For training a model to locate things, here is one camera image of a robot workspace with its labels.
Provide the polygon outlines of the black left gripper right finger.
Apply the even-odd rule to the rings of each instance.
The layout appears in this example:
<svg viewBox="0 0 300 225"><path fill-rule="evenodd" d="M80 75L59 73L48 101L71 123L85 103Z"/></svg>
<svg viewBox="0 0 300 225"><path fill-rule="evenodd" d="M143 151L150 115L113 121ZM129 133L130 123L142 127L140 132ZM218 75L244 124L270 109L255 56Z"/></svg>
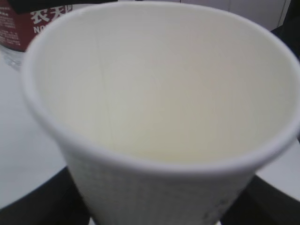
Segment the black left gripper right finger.
<svg viewBox="0 0 300 225"><path fill-rule="evenodd" d="M298 225L300 202L255 176L221 218L222 225Z"/></svg>

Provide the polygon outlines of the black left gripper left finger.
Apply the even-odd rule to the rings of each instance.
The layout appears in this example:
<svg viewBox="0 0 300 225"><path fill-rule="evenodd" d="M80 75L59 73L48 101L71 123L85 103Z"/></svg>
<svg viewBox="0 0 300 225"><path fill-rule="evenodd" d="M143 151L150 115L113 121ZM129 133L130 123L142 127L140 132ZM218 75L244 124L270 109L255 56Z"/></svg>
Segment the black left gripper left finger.
<svg viewBox="0 0 300 225"><path fill-rule="evenodd" d="M87 225L89 222L90 213L66 167L0 210L2 225Z"/></svg>

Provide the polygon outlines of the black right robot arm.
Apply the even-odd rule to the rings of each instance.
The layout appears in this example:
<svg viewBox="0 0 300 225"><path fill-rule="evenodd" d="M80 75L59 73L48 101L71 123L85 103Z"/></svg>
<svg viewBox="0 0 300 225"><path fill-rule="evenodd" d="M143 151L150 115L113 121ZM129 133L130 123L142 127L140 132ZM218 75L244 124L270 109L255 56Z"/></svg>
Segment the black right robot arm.
<svg viewBox="0 0 300 225"><path fill-rule="evenodd" d="M300 59L300 1L292 0L283 24L271 31Z"/></svg>

